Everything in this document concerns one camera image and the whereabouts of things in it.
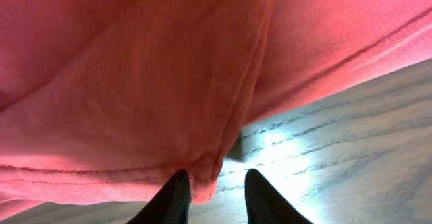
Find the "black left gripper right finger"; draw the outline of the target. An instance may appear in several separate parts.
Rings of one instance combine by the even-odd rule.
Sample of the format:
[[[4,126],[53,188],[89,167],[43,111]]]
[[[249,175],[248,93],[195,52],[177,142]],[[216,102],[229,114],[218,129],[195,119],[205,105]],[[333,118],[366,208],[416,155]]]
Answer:
[[[256,169],[245,176],[248,224],[312,224]]]

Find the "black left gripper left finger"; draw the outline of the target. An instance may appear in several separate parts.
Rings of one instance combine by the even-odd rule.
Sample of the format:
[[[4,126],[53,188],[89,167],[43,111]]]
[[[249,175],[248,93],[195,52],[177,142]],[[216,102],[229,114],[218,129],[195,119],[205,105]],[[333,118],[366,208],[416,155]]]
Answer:
[[[191,200],[188,172],[178,170],[127,224],[187,224]]]

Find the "orange red t-shirt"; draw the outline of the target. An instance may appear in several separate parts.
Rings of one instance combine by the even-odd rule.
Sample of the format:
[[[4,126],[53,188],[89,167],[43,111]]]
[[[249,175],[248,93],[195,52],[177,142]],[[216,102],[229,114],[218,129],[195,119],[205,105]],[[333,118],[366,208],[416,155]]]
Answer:
[[[431,57],[431,0],[1,0],[1,218],[215,194],[240,129]]]

